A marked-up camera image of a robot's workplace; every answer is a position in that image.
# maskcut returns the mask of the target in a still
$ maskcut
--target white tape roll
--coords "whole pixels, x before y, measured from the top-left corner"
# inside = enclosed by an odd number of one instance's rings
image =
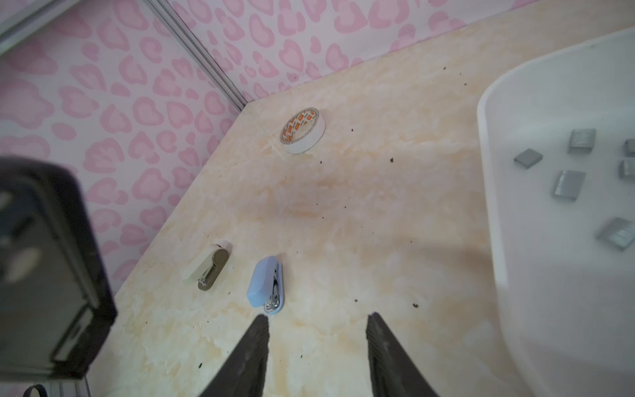
[[[280,142],[291,154],[309,150],[322,137],[326,123],[314,107],[308,107],[293,116],[282,129]]]

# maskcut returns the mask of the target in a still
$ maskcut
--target beige marble surface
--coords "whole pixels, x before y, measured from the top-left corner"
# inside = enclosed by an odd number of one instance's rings
[[[531,395],[498,325],[476,104],[512,67],[634,24],[630,0],[541,0],[249,104],[120,289],[92,395],[197,396],[260,312],[246,290],[268,255],[286,302],[266,396],[371,396],[373,311],[442,396]],[[326,133],[292,156],[279,129],[308,106]],[[201,292],[180,270],[217,238],[234,252]]]

